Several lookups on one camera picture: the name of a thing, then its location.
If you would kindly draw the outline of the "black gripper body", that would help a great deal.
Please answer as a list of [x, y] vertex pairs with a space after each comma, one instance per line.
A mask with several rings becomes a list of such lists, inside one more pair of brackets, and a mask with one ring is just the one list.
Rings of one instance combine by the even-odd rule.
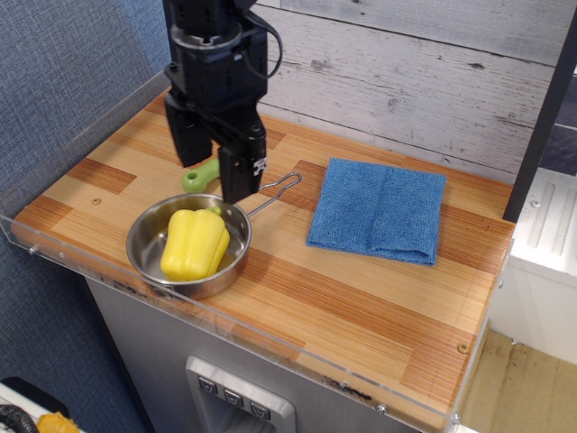
[[222, 35], [170, 29], [179, 60], [165, 72], [179, 104], [200, 117], [212, 141], [240, 147], [265, 143], [257, 104], [267, 92], [267, 32], [237, 24]]

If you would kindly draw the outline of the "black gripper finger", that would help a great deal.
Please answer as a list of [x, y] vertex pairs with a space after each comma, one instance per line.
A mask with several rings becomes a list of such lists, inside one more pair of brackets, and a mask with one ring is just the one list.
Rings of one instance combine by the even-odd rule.
[[200, 123], [200, 117], [179, 104], [173, 95], [166, 95], [165, 107], [182, 166], [190, 167], [208, 159], [212, 155], [212, 138]]
[[259, 191], [267, 170], [266, 143], [222, 146], [218, 159], [225, 203], [235, 204]]

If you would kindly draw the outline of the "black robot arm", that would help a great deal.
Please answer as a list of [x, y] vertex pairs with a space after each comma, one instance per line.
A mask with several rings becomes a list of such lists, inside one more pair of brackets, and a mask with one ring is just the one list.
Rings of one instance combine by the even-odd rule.
[[218, 159], [224, 201], [256, 193], [266, 169], [266, 130], [257, 105], [268, 90], [270, 27], [250, 1], [172, 1], [177, 58], [165, 69], [166, 116], [185, 167]]

